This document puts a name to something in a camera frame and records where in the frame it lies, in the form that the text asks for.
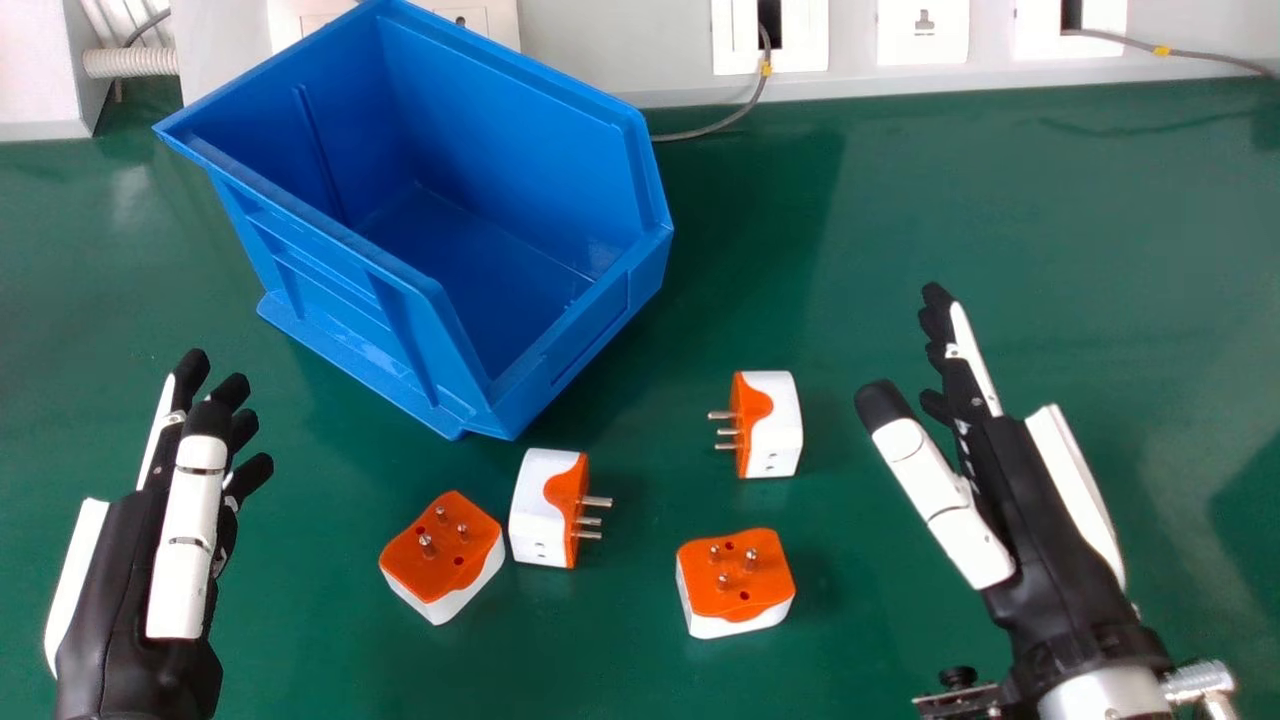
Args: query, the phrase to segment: black opening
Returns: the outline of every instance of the black opening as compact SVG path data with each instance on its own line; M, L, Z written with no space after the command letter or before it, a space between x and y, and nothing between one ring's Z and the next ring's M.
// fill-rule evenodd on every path
M782 0L755 0L755 18L769 33L769 49L782 49ZM760 50L764 50L764 38L758 41Z
M1084 0L1062 0L1062 29L1084 29Z

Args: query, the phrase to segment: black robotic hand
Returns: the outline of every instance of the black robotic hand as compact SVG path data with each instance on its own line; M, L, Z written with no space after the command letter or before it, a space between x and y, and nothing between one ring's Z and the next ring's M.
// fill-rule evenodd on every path
M855 404L927 527L1009 634L1014 661L1000 685L973 688L972 669L947 673L951 692L918 698L920 714L1160 719L1202 700L1208 687L1174 692L1172 662L1125 594L1115 529L1061 410L1005 415L964 307L937 283L923 295L925 355L942 391L922 392L920 406L954 434L960 471L893 383L863 387ZM1217 680L1228 683L1225 670Z
M209 369L192 350L165 380L134 492L81 507L45 629L55 720L206 720L218 707L218 578L273 461L228 471L257 416L239 410L239 373L193 406Z

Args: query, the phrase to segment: black knob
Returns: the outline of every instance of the black knob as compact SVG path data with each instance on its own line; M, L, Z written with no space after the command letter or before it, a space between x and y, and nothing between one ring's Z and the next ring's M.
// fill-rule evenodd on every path
M966 691L978 682L978 671L968 665L956 665L938 673L938 682L947 692Z

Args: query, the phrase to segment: plug adapter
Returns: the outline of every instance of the plug adapter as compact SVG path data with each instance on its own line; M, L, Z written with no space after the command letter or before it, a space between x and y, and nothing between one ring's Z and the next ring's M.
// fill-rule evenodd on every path
M796 596L782 541L768 528L685 543L676 589L689 634L700 639L772 628Z
M378 565L401 600L440 625L471 602L506 560L502 525L449 491L392 538Z
M586 495L586 454L538 447L525 452L511 498L507 532L516 562L572 570L580 539L602 539L600 519L586 507L612 507L613 498Z
M737 477L788 478L796 474L804 448L804 423L795 378L786 370L745 370L733 373L728 410L713 410L709 420L732 420L716 434L732 441L716 443L716 450L732 450Z

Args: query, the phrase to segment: corrugated white hose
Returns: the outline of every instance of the corrugated white hose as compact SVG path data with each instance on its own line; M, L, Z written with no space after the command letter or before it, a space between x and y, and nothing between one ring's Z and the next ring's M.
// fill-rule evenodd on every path
M86 50L82 59L84 72L92 78L178 74L178 51L173 47Z

